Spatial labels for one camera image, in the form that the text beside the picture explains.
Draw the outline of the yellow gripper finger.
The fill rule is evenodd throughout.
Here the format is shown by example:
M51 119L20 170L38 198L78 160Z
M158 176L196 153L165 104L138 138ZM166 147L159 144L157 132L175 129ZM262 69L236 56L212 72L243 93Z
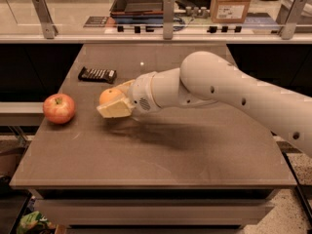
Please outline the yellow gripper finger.
M117 89L118 90L120 90L123 94L127 94L128 93L128 90L129 90L129 88L132 86L132 84L134 83L134 79L132 79L132 80L129 80L129 81L127 81L127 82L124 82L124 83L122 83L122 84L119 84L118 86L117 86Z
M127 97L114 97L97 107L103 118L122 118L132 115L134 106Z

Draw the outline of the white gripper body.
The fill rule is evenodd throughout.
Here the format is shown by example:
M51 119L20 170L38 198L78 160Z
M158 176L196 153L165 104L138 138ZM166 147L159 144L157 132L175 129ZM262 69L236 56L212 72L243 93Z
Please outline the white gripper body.
M160 110L160 107L152 95L152 80L155 72L138 76L128 90L130 102L139 113L152 113Z

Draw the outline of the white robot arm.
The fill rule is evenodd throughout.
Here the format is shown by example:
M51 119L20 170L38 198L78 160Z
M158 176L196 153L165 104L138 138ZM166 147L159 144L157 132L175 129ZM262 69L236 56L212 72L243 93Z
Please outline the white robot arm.
M179 68L142 74L115 89L112 98L97 107L104 118L220 101L312 156L311 97L257 80L213 53L192 53Z

